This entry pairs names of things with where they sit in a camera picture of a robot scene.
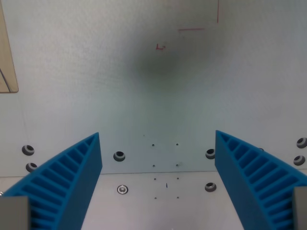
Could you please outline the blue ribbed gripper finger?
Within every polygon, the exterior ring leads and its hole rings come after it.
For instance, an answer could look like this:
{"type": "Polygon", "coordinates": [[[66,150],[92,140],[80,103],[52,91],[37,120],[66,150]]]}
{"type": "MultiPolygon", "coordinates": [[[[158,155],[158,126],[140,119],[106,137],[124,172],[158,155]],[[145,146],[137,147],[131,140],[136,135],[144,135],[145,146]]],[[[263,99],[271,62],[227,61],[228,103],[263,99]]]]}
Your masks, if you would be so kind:
{"type": "Polygon", "coordinates": [[[305,186],[299,170],[245,141],[217,130],[215,167],[246,230],[292,230],[292,196],[305,186]]]}
{"type": "Polygon", "coordinates": [[[101,170],[99,134],[94,133],[36,168],[3,197],[29,198],[32,230],[79,230],[101,170]]]}

